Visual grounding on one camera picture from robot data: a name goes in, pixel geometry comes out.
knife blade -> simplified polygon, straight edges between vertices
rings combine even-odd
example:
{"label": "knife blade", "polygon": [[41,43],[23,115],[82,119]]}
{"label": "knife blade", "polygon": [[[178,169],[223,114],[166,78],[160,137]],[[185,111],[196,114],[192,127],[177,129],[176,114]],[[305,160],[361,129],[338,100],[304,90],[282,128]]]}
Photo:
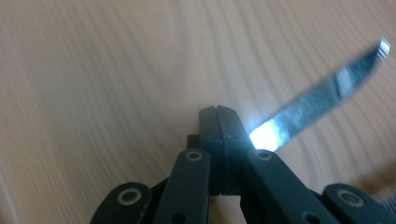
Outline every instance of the knife blade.
{"label": "knife blade", "polygon": [[283,107],[250,133],[254,147],[275,151],[284,146],[293,136],[356,92],[376,66],[387,58],[389,50],[389,42],[382,38],[360,57]]}

wood grain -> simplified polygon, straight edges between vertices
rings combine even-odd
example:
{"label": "wood grain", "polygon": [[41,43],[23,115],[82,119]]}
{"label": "wood grain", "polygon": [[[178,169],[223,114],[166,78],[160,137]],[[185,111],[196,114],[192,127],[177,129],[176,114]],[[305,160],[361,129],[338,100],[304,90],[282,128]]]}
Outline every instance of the wood grain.
{"label": "wood grain", "polygon": [[[385,37],[392,0],[3,1],[0,222],[88,223],[111,189],[167,177],[198,111],[247,131]],[[396,184],[396,59],[278,151],[321,192]],[[243,223],[237,197],[210,223]]]}

